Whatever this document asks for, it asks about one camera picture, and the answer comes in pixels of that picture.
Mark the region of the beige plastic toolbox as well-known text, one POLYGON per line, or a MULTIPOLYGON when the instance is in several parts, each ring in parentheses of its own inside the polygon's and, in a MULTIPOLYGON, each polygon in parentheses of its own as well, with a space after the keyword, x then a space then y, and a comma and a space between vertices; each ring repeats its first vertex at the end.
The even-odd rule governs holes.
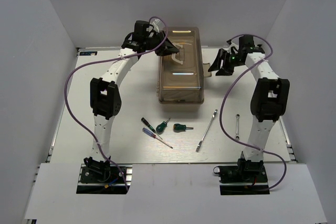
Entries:
POLYGON ((167 39, 178 50, 159 58, 157 96, 165 105, 204 102, 204 65, 197 27, 170 27, 167 39))

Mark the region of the long silver wrench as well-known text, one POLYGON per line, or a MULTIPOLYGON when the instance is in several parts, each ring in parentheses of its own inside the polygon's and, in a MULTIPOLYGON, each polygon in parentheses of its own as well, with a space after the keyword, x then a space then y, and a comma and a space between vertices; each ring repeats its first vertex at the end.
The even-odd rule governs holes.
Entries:
POLYGON ((200 151, 200 148, 201 148, 201 146, 202 146, 202 144, 203 144, 203 142, 204 142, 204 139, 205 139, 205 137, 206 137, 206 135, 207 135, 207 133, 208 133, 208 131, 209 131, 209 128, 211 127, 211 124, 213 123, 213 121, 214 121, 214 119, 215 119, 215 117, 216 117, 217 112, 218 112, 218 110, 215 109, 215 111, 214 111, 214 113, 212 114, 212 117, 211 117, 211 119, 210 119, 210 122, 209 122, 209 124, 208 124, 208 126, 207 126, 207 128, 206 128, 206 130, 205 130, 205 132, 204 132, 204 134, 203 134, 203 136, 202 136, 202 138, 201 138, 201 140, 199 141, 199 143, 198 143, 198 145, 197 145, 197 147, 196 147, 196 150, 195 150, 196 152, 199 152, 199 151, 200 151))

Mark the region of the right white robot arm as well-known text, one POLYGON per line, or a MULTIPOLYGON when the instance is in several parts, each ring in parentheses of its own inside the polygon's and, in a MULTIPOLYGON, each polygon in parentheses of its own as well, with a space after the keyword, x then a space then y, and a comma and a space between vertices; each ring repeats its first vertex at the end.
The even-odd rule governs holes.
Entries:
POLYGON ((284 115, 287 107, 290 82, 279 77, 271 68, 262 45, 255 44, 255 35, 243 34, 227 41, 228 48, 221 48, 209 71, 217 76, 231 76, 236 67, 246 66, 237 79, 251 72, 256 86, 250 102, 252 127, 244 150, 237 162, 236 174, 247 182, 259 175, 264 167, 264 152, 273 126, 284 115))

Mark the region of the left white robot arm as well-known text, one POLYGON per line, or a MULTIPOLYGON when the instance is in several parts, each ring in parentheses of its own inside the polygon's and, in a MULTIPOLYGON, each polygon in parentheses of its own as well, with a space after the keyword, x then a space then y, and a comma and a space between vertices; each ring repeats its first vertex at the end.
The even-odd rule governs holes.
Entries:
POLYGON ((119 87, 126 74, 146 52, 157 56, 177 53, 178 49, 168 40, 167 33, 159 28, 160 20, 135 22, 134 31, 129 33, 121 46, 117 60, 100 77, 90 81, 90 106, 94 118, 93 144, 90 156, 85 159, 86 167, 101 182, 110 178, 110 136, 112 123, 120 112, 122 101, 119 87))

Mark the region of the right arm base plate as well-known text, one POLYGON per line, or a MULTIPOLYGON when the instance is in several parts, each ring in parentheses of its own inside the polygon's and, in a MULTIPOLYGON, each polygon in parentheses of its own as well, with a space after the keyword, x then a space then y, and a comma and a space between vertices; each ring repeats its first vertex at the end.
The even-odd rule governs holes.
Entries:
POLYGON ((269 195, 266 169, 260 172, 240 174, 237 165, 215 166, 214 175, 219 177, 221 196, 269 195))

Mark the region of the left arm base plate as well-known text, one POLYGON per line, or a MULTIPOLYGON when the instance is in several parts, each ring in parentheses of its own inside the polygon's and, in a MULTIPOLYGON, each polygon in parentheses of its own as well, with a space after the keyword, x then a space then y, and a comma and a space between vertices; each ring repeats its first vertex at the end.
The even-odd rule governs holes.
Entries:
POLYGON ((76 194, 94 194, 94 195, 125 195, 125 187, 122 174, 125 176, 127 187, 130 189, 132 180, 132 166, 121 166, 120 172, 115 166, 110 166, 104 174, 99 174, 93 169, 82 165, 76 194))

